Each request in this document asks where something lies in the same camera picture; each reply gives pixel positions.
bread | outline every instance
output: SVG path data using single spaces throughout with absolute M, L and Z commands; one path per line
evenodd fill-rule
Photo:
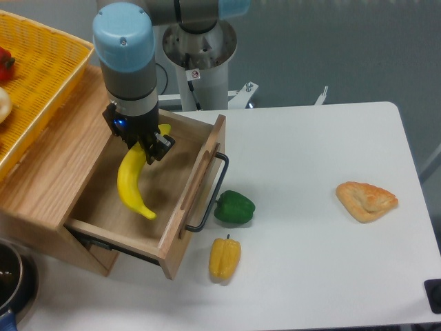
M 395 195 L 367 183 L 348 181 L 340 184 L 336 195 L 352 217 L 361 223 L 375 221 L 398 206 Z
M 0 88 L 0 123 L 3 122 L 6 117 L 11 113 L 12 101 L 8 93 Z

black metal handle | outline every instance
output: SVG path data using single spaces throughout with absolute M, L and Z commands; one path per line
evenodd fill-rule
M 223 179 L 225 177 L 225 174 L 227 173 L 228 163 L 229 163 L 227 155 L 225 155 L 223 153 L 220 153 L 220 152 L 216 152 L 214 157 L 216 157 L 218 159 L 221 159 L 222 161 L 225 162 L 225 164 L 223 166 L 222 172 L 220 173 L 218 183 L 216 184 L 216 187 L 214 188 L 213 195 L 212 195 L 211 199 L 209 200 L 207 209 L 205 211 L 205 214 L 204 214 L 204 216 L 202 218 L 201 223 L 198 226 L 191 226 L 191 225 L 186 224 L 185 225 L 185 229 L 187 231 L 190 231 L 190 232 L 200 232 L 203 229 L 205 223 L 207 222 L 208 216 L 209 216 L 210 212 L 212 211 L 213 205 L 216 202 L 216 197 L 218 196 L 219 190 L 221 189 L 222 182 L 223 182 Z

metal pot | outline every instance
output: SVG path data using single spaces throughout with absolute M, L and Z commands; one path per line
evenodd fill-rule
M 30 257 L 0 242 L 0 331 L 17 330 L 15 315 L 33 296 L 36 277 Z

red bell pepper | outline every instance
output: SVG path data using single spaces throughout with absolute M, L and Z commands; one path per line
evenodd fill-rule
M 15 58 L 8 50 L 0 47 L 0 81 L 9 81 L 14 76 Z

yellow basket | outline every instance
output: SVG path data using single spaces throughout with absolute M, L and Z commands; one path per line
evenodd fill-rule
M 0 181 L 67 99 L 94 52 L 93 44 L 0 10 L 0 46 L 15 61 L 11 81 L 0 81 L 13 103 L 0 123 Z

